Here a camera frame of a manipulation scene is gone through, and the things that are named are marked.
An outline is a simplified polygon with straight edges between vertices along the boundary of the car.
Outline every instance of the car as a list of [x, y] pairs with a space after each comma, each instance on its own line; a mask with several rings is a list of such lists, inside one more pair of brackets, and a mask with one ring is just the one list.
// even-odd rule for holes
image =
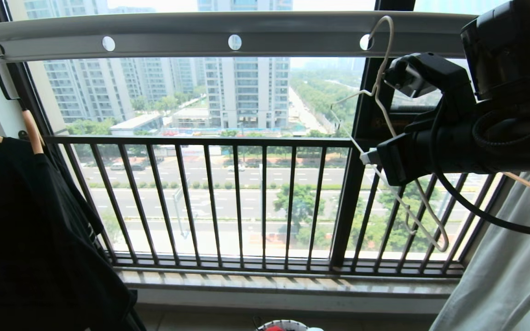
[[140, 171], [144, 169], [145, 169], [145, 166], [142, 163], [132, 163], [132, 170]]
[[124, 163], [116, 162], [109, 167], [111, 170], [124, 170]]
[[[234, 166], [233, 165], [229, 165], [228, 170], [229, 171], [234, 171]], [[244, 165], [238, 164], [238, 171], [245, 171], [245, 170], [246, 170], [246, 168], [244, 167]]]

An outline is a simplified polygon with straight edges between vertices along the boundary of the black clothing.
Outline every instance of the black clothing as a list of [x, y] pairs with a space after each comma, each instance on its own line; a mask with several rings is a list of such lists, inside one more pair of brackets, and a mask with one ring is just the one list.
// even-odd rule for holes
[[26, 141], [0, 144], [0, 330], [117, 330], [136, 301], [92, 244], [103, 226], [67, 176]]

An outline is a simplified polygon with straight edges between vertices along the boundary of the black hook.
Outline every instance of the black hook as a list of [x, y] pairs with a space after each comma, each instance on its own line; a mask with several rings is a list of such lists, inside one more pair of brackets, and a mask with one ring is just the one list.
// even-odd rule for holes
[[[6, 50], [1, 44], [0, 44], [0, 50], [1, 50], [1, 55], [0, 55], [0, 59], [1, 59], [2, 57], [6, 56]], [[11, 96], [9, 96], [6, 85], [4, 84], [4, 80], [1, 77], [1, 72], [0, 72], [0, 88], [1, 88], [1, 92], [4, 94], [7, 100], [17, 100], [17, 102], [19, 103], [19, 106], [22, 107], [22, 110], [28, 110], [25, 104], [23, 103], [23, 100], [20, 97], [12, 98]]]

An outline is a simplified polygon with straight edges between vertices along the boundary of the gray fabric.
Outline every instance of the gray fabric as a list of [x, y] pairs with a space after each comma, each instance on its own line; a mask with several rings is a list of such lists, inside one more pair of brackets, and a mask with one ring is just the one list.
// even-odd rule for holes
[[[516, 183], [498, 217], [530, 226], [530, 188]], [[530, 235], [490, 226], [431, 330], [530, 331]]]

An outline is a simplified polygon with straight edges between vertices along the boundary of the white wire hanger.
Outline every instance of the white wire hanger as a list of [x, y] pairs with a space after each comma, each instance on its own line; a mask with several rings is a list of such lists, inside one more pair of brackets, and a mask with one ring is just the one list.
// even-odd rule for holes
[[422, 203], [425, 205], [426, 207], [426, 210], [429, 212], [429, 214], [431, 215], [431, 218], [433, 218], [433, 220], [435, 221], [438, 229], [440, 230], [440, 233], [441, 233], [441, 236], [443, 237], [443, 245], [439, 245], [439, 243], [437, 242], [437, 240], [435, 240], [433, 238], [433, 234], [429, 233], [429, 231], [425, 228], [425, 226], [423, 226], [423, 224], [421, 224], [421, 221], [416, 217], [416, 215], [410, 210], [410, 206], [407, 205], [403, 199], [400, 197], [400, 195], [398, 195], [398, 193], [396, 192], [396, 190], [390, 186], [389, 182], [387, 182], [387, 179], [385, 178], [385, 176], [381, 173], [381, 171], [379, 171], [379, 169], [377, 168], [377, 166], [375, 164], [372, 164], [370, 163], [370, 160], [369, 158], [366, 156], [366, 153], [364, 152], [364, 150], [361, 148], [361, 146], [357, 143], [357, 141], [355, 141], [355, 139], [353, 138], [353, 136], [351, 136], [351, 132], [348, 132], [347, 129], [344, 128], [343, 125], [341, 125], [341, 121], [340, 119], [337, 117], [337, 115], [334, 113], [333, 111], [333, 105], [337, 105], [339, 103], [343, 103], [353, 97], [357, 97], [359, 96], [360, 94], [365, 94], [367, 96], [370, 96], [370, 97], [374, 97], [374, 100], [375, 100], [375, 103], [377, 104], [377, 106], [381, 109], [381, 113], [383, 114], [383, 117], [384, 119], [386, 120], [386, 123], [387, 123], [387, 127], [389, 128], [390, 130], [390, 133], [392, 134], [392, 137], [395, 137], [397, 136], [396, 135], [396, 131], [394, 130], [394, 127], [392, 126], [392, 122], [389, 118], [389, 116], [387, 115], [387, 110], [386, 108], [384, 107], [384, 105], [381, 103], [381, 101], [379, 100], [379, 90], [380, 90], [380, 86], [381, 86], [381, 78], [382, 78], [382, 75], [383, 75], [383, 72], [385, 71], [386, 69], [386, 65], [387, 65], [387, 61], [389, 59], [389, 56], [390, 56], [390, 52], [392, 50], [392, 40], [394, 38], [394, 21], [392, 20], [391, 17], [385, 15], [384, 17], [381, 17], [381, 19], [379, 19], [379, 21], [377, 21], [376, 25], [374, 26], [374, 29], [372, 29], [372, 31], [370, 32], [369, 34], [369, 40], [372, 40], [372, 38], [374, 37], [374, 34], [376, 32], [376, 29], [379, 25], [381, 25], [381, 23], [383, 22], [387, 22], [389, 27], [390, 27], [390, 36], [389, 36], [389, 40], [387, 42], [387, 48], [386, 48], [386, 53], [383, 57], [383, 61], [381, 61], [381, 65], [379, 67], [379, 69], [377, 70], [377, 77], [376, 77], [376, 80], [375, 80], [375, 83], [374, 83], [374, 86], [371, 90], [371, 92], [367, 91], [367, 90], [361, 90], [355, 94], [353, 94], [352, 96], [348, 96], [346, 98], [343, 98], [335, 103], [331, 103], [330, 105], [330, 112], [332, 113], [332, 115], [334, 116], [334, 118], [338, 121], [339, 123], [339, 128], [342, 128], [344, 130], [344, 132], [349, 136], [349, 138], [351, 139], [351, 142], [355, 145], [355, 147], [359, 150], [359, 153], [361, 154], [360, 156], [360, 159], [362, 161], [362, 163], [364, 165], [370, 165], [373, 170], [376, 172], [376, 174], [378, 175], [378, 177], [381, 179], [382, 182], [385, 183], [385, 185], [387, 186], [387, 188], [389, 188], [389, 190], [391, 191], [391, 193], [394, 195], [394, 197], [396, 198], [396, 200], [402, 205], [402, 207], [404, 208], [404, 210], [406, 211], [406, 220], [404, 222], [404, 226], [406, 227], [406, 230], [408, 231], [408, 233], [410, 233], [411, 235], [415, 235], [416, 234], [416, 230], [412, 230], [410, 228], [410, 224], [409, 224], [409, 218], [412, 218], [413, 222], [416, 223], [416, 225], [418, 226], [418, 228], [421, 229], [421, 232], [425, 235], [425, 237], [427, 239], [429, 239], [429, 241], [431, 242], [431, 244], [436, 248], [438, 249], [439, 251], [443, 252], [443, 251], [446, 251], [449, 247], [449, 238], [448, 238], [448, 235], [447, 235], [447, 232], [444, 228], [444, 225], [443, 223], [439, 220], [439, 218], [435, 215], [435, 212], [433, 211], [433, 208], [431, 207], [431, 204], [429, 204], [429, 200], [427, 199], [426, 195], [425, 195], [425, 191], [423, 191], [422, 189], [422, 186], [421, 186], [421, 183], [418, 181], [418, 179], [414, 180], [415, 184], [416, 184], [416, 187], [417, 189], [419, 190], [419, 193], [421, 194], [421, 200], [422, 200]]

